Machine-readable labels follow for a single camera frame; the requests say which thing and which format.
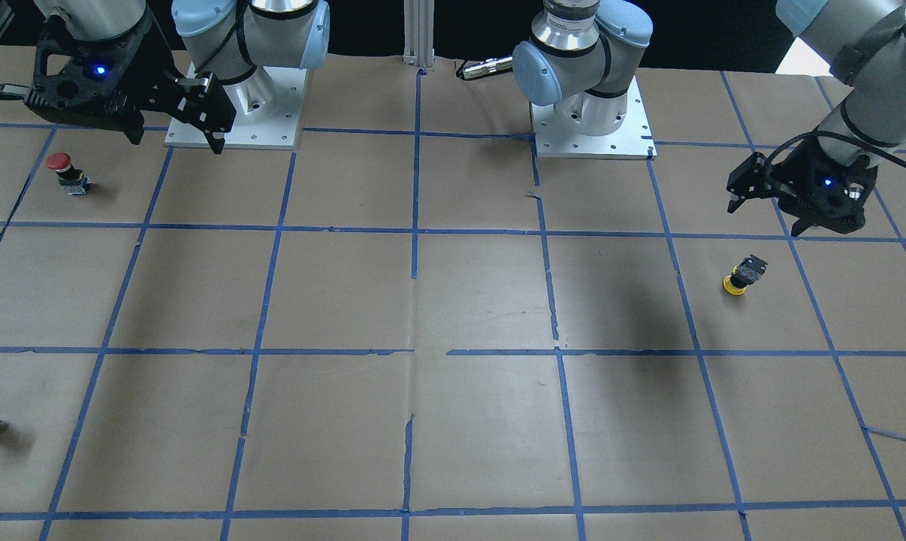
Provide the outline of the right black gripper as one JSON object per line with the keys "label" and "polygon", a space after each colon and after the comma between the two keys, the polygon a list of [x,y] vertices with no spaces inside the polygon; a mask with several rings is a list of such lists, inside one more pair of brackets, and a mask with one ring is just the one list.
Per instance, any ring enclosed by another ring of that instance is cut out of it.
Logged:
{"label": "right black gripper", "polygon": [[215,73],[183,77],[151,11],[45,11],[31,83],[0,83],[0,101],[23,101],[42,119],[140,130],[143,111],[199,130],[222,154],[237,111]]}

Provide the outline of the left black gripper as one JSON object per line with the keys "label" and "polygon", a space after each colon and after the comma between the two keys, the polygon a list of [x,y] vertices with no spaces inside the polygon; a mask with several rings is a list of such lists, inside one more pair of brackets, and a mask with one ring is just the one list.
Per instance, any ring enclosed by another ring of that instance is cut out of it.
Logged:
{"label": "left black gripper", "polygon": [[797,218],[792,237],[818,226],[859,230],[865,225],[864,205],[876,181],[877,167],[872,167],[869,157],[861,155],[853,164],[843,165],[828,157],[812,138],[772,165],[772,171],[762,152],[748,156],[729,174],[726,211],[734,213],[746,200],[777,198],[778,208]]}

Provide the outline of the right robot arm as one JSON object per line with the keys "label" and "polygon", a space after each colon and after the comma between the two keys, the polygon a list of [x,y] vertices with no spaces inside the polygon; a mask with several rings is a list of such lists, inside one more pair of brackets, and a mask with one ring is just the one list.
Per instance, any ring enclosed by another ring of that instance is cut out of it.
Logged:
{"label": "right robot arm", "polygon": [[190,125],[219,154],[238,119],[273,106],[268,68],[313,71],[325,62],[326,1],[174,1],[193,75],[179,71],[144,1],[38,1],[44,15],[31,83],[0,83],[54,123],[125,134],[139,144],[143,112]]}

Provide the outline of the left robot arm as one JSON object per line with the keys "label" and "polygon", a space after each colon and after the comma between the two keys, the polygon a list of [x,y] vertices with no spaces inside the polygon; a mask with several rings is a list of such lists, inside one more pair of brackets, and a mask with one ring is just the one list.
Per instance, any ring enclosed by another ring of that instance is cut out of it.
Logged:
{"label": "left robot arm", "polygon": [[[727,210],[773,198],[796,219],[794,237],[813,226],[858,231],[879,161],[906,168],[895,156],[906,144],[906,1],[779,1],[775,13],[850,90],[816,128],[738,165]],[[512,51],[516,83],[547,127],[609,136],[624,123],[653,30],[628,1],[546,1]]]}

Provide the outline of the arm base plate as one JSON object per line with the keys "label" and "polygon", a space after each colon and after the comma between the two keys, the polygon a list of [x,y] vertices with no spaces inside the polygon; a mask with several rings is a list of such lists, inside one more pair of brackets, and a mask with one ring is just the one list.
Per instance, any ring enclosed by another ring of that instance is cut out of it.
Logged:
{"label": "arm base plate", "polygon": [[311,72],[267,66],[246,81],[226,86],[236,110],[227,150],[295,150]]}
{"label": "arm base plate", "polygon": [[581,92],[549,106],[530,105],[539,156],[652,159],[657,151],[636,78],[623,95]]}

